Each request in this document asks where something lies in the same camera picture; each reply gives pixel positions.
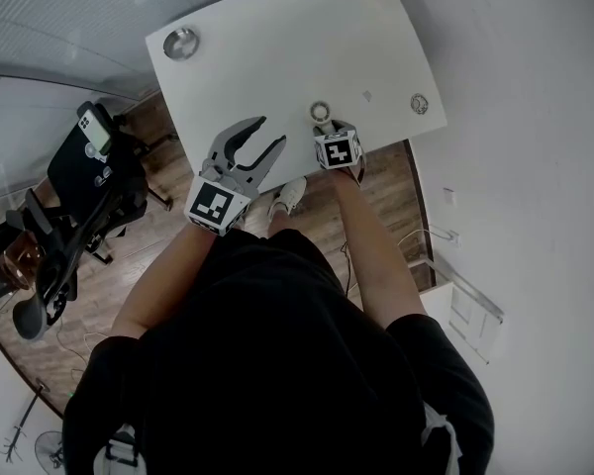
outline white cube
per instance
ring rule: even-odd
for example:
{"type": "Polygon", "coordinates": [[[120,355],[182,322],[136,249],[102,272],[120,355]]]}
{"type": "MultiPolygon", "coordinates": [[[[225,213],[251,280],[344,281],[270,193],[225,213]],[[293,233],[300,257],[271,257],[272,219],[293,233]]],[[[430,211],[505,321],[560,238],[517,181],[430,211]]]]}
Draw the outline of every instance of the white cube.
{"type": "Polygon", "coordinates": [[[196,176],[185,205],[192,224],[224,236],[247,211],[250,198],[220,183],[196,176]]]}
{"type": "Polygon", "coordinates": [[[315,136],[317,161],[324,169],[338,169],[357,165],[361,156],[360,143],[355,130],[315,136]]]}

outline sleeve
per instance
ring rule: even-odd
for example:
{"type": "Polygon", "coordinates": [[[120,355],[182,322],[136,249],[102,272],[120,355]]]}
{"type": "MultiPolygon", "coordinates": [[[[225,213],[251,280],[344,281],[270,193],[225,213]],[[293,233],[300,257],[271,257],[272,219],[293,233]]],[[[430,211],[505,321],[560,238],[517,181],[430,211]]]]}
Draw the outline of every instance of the sleeve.
{"type": "Polygon", "coordinates": [[[123,425],[125,373],[138,343],[131,337],[112,336],[92,350],[64,413],[62,443],[67,475],[91,475],[95,456],[123,425]]]}
{"type": "Polygon", "coordinates": [[[426,315],[409,315],[387,331],[405,352],[425,402],[453,425],[462,451],[460,473],[485,473],[493,450],[493,412],[440,324],[426,315]]]}

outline forearm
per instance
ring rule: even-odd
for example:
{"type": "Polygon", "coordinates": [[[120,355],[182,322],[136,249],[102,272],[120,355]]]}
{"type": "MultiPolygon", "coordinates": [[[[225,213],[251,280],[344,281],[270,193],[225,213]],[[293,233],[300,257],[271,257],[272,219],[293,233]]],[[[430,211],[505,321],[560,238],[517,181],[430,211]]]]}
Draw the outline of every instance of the forearm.
{"type": "Polygon", "coordinates": [[[215,238],[197,226],[185,226],[134,286],[111,334],[139,337],[171,317],[193,285],[215,238]]]}
{"type": "Polygon", "coordinates": [[[425,314],[405,258],[356,183],[341,172],[331,171],[331,178],[365,312],[384,328],[425,314]]]}

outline metal bowl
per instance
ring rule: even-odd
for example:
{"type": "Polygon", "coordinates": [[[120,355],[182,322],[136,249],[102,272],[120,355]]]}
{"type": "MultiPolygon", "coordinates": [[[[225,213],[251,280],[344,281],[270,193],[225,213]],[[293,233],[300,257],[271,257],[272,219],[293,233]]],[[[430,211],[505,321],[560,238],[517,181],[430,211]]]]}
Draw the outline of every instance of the metal bowl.
{"type": "Polygon", "coordinates": [[[162,50],[167,57],[182,61],[196,52],[200,39],[188,28],[178,28],[165,38],[162,50]]]}

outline white shoe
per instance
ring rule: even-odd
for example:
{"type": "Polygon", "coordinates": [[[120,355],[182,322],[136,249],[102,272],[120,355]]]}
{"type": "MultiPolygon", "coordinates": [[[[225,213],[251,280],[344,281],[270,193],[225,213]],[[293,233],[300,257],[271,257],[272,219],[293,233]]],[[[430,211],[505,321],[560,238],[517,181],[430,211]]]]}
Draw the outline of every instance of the white shoe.
{"type": "Polygon", "coordinates": [[[279,196],[270,204],[270,208],[268,208],[268,218],[272,218],[274,214],[273,208],[280,203],[286,206],[286,212],[290,215],[290,212],[293,211],[295,206],[299,204],[299,201],[301,201],[301,198],[304,196],[304,193],[306,192],[306,183],[306,178],[303,176],[286,183],[279,192],[279,196]]]}

